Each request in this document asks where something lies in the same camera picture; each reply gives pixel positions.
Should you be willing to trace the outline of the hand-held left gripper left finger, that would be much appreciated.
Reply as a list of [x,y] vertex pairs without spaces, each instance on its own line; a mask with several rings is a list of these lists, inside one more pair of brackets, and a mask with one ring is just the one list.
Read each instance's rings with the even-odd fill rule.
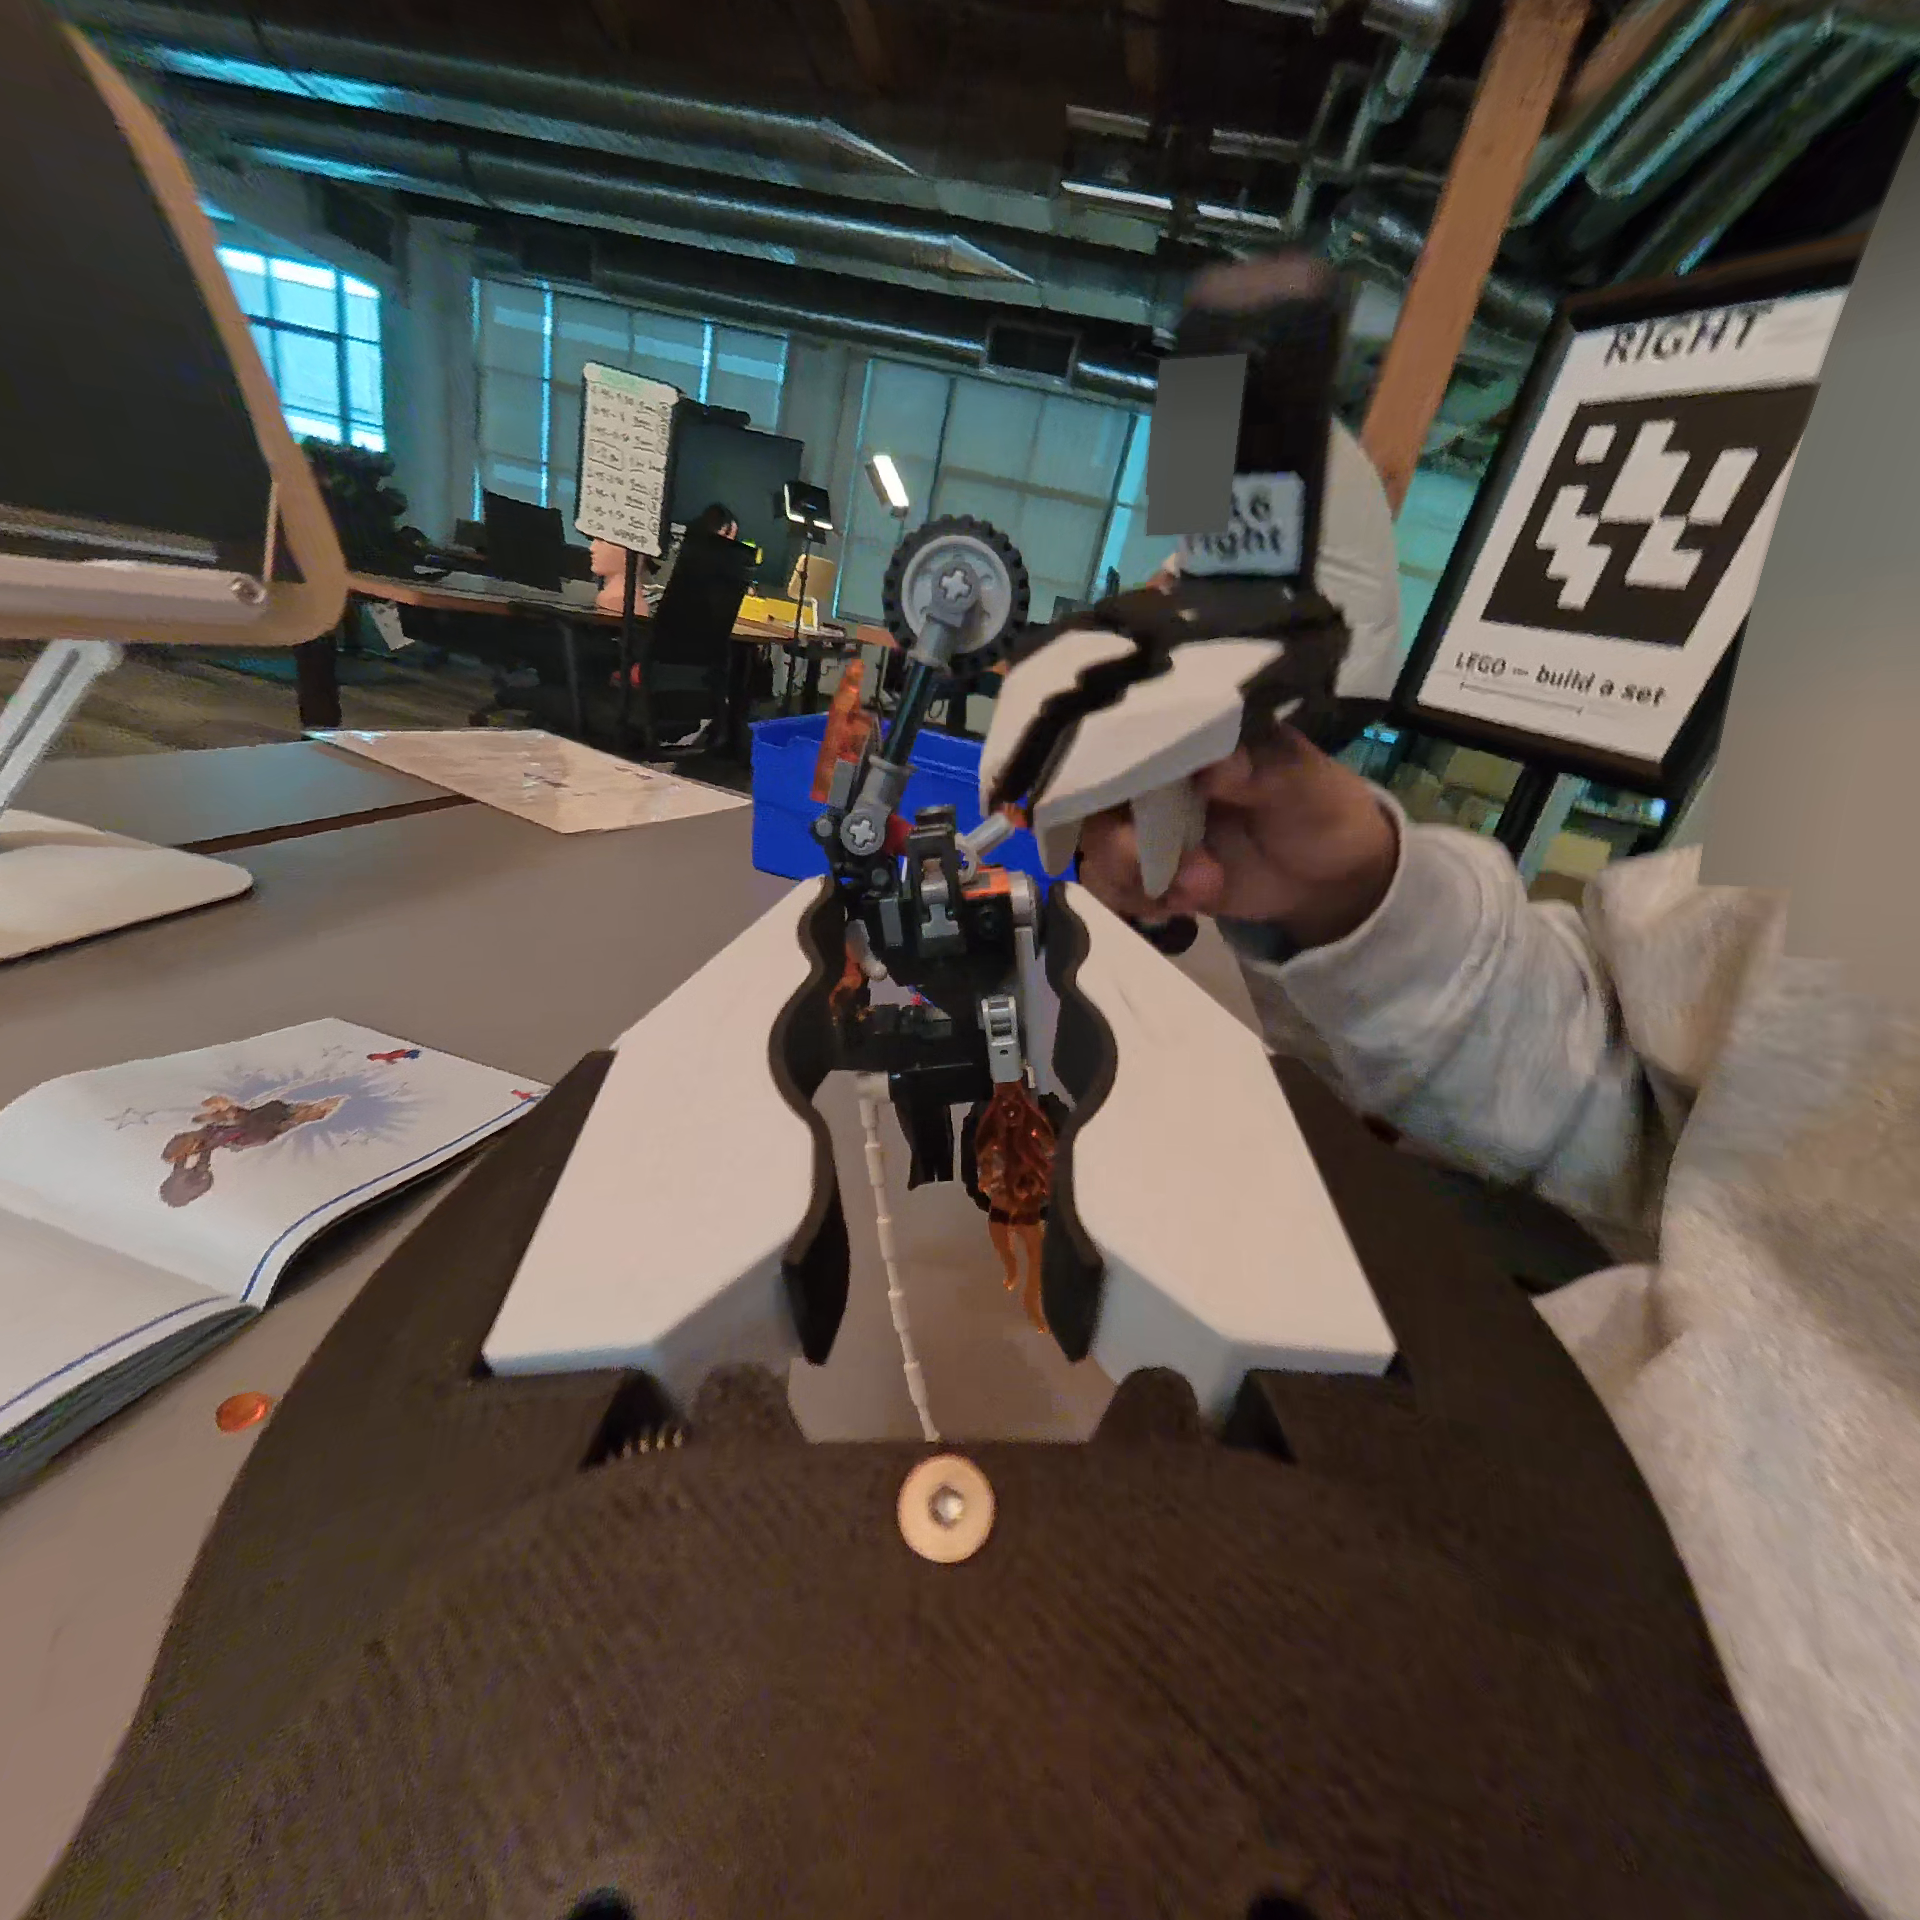
[[497,1314],[494,1375],[623,1372],[687,1406],[715,1368],[831,1356],[850,1251],[818,1093],[849,912],[794,887],[615,1045]]

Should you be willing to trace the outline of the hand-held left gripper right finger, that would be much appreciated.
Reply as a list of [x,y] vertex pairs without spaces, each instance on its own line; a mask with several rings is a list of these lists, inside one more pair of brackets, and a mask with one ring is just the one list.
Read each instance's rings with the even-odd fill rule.
[[1386,1375],[1398,1343],[1260,1037],[1082,882],[1049,887],[1041,963],[1062,1356],[1170,1372],[1211,1419],[1252,1373]]

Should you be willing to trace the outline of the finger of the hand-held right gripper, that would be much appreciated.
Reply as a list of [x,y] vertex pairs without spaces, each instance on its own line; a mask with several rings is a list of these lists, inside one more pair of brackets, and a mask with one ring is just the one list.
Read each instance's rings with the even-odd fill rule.
[[1134,768],[1094,715],[1156,677],[1156,642],[1114,628],[1047,628],[1010,663],[981,751],[983,810],[1103,810]]
[[1045,872],[1062,878],[1085,824],[1126,810],[1141,885],[1172,885],[1207,827],[1195,782],[1236,749],[1249,685],[1287,653],[1282,639],[1188,639],[1167,669],[1069,719],[1027,804]]

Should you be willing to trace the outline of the lego motorcycle model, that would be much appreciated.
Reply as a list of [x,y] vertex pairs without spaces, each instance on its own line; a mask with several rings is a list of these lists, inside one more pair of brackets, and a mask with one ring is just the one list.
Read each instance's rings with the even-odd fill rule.
[[881,1107],[908,1144],[910,1183],[959,1183],[988,1221],[1005,1286],[1045,1331],[1043,1229],[1065,1107],[1033,1037],[1043,888],[1002,864],[1025,830],[1017,802],[910,810],[905,789],[933,707],[966,672],[1002,666],[1028,613],[1025,562],[983,519],[945,516],[905,538],[883,583],[903,661],[892,714],[852,663],[817,764],[812,837],[846,912],[846,964],[827,999],[834,1060],[855,1104],[905,1395],[931,1414],[886,1198]]

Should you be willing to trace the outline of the person's right forearm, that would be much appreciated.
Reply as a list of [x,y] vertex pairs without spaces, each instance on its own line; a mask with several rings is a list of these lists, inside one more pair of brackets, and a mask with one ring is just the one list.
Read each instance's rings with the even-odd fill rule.
[[1691,1093],[1634,1051],[1599,935],[1529,901],[1493,839],[1367,796],[1395,866],[1356,930],[1220,923],[1269,1046],[1431,1162],[1647,1260]]

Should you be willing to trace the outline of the lego instruction booklet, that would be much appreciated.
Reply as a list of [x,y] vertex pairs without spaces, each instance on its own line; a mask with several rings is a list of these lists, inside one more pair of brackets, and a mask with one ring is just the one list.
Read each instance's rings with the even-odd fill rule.
[[326,1018],[11,1099],[5,1494],[266,1312],[324,1236],[543,1095],[535,1077]]

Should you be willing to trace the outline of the person's right hand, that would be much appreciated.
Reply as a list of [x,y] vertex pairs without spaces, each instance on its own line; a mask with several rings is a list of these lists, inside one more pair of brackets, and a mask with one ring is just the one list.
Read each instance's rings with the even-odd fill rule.
[[1111,912],[1142,925],[1276,927],[1306,951],[1349,936],[1386,901],[1402,864],[1396,816],[1295,726],[1255,735],[1193,783],[1207,804],[1203,842],[1159,894],[1142,882],[1126,810],[1082,830],[1077,875]]

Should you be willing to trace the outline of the blue plastic bin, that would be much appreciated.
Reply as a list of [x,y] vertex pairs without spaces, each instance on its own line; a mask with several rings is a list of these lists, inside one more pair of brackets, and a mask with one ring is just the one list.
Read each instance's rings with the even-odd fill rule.
[[[773,718],[753,726],[753,864],[786,879],[817,879],[825,848],[814,832],[822,804],[812,797],[817,764],[825,743],[827,714]],[[981,821],[977,799],[981,744],[970,735],[924,728],[913,755],[913,778],[903,790],[903,816],[950,804],[955,827],[970,832]]]

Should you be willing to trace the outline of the black office chair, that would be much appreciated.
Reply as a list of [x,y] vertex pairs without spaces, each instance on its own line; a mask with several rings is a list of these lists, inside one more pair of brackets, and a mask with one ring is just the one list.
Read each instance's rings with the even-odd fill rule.
[[726,719],[733,626],[754,586],[757,547],[723,501],[687,524],[655,597],[635,679],[651,755],[691,749]]

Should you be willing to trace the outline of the printed paper sheet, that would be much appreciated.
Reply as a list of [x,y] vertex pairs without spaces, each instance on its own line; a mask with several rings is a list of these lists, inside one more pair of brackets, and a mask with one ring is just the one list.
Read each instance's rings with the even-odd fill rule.
[[737,790],[540,728],[326,728],[308,739],[559,834],[753,810]]

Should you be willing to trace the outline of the framed tag sign on stand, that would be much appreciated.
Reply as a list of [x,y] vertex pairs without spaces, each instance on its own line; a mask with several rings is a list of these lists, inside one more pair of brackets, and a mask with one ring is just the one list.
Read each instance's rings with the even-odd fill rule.
[[1566,299],[1390,704],[1406,814],[1524,872],[1580,797],[1659,845],[1710,773],[1865,239]]

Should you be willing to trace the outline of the whiteboard with writing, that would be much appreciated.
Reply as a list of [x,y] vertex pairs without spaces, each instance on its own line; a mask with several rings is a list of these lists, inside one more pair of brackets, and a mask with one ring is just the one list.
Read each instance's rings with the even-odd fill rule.
[[587,362],[573,531],[645,560],[663,555],[667,467],[681,390]]

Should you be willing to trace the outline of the wooden post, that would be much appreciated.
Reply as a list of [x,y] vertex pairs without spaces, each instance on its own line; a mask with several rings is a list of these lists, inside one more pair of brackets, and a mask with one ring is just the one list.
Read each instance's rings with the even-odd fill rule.
[[1588,12],[1586,3],[1501,10],[1359,429],[1393,515],[1423,454]]

